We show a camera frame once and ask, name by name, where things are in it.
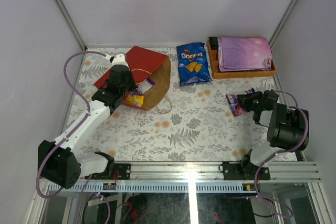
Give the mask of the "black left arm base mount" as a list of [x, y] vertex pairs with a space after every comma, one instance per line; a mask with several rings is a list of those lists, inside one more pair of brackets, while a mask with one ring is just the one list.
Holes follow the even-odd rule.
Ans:
[[131, 175], [131, 164], [114, 163], [109, 165], [102, 173], [94, 173], [91, 179], [95, 180], [129, 180]]

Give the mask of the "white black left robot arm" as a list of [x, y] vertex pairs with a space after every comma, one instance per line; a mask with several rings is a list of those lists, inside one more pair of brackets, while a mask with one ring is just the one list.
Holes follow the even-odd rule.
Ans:
[[67, 131], [38, 147], [38, 178], [45, 178], [62, 188], [71, 188], [80, 177], [109, 179], [114, 175], [112, 156], [101, 151], [80, 157], [79, 151], [88, 137], [123, 102], [136, 87], [131, 70], [125, 65], [110, 69], [106, 87], [99, 89], [89, 102], [89, 111], [79, 117]]

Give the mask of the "blue Doritos chip bag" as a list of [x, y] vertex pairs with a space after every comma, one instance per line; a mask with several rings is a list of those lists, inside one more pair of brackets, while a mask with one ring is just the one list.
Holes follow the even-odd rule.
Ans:
[[176, 47], [180, 87], [211, 82], [207, 54], [203, 42]]

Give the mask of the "red brown paper bag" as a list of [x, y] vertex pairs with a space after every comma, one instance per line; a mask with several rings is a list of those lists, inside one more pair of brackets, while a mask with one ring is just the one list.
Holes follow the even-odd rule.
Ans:
[[105, 58], [111, 68], [94, 83], [98, 88], [92, 100], [98, 100], [111, 112], [125, 105], [150, 110], [166, 96], [170, 87], [171, 61], [167, 55], [138, 46], [125, 55]]

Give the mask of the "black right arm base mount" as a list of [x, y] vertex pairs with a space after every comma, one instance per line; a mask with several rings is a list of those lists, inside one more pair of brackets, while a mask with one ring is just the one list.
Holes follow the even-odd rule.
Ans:
[[222, 162], [218, 169], [225, 180], [254, 180], [257, 166], [253, 164], [243, 165], [241, 162]]

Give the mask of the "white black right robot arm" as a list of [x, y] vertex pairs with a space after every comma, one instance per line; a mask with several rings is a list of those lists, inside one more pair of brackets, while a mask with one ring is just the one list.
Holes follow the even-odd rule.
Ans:
[[251, 149], [241, 160], [240, 175], [251, 179], [279, 154], [303, 151], [309, 143], [309, 112], [301, 109], [294, 96], [280, 90], [258, 91], [237, 96], [239, 105], [253, 112], [253, 120], [260, 124], [271, 112], [266, 140]]

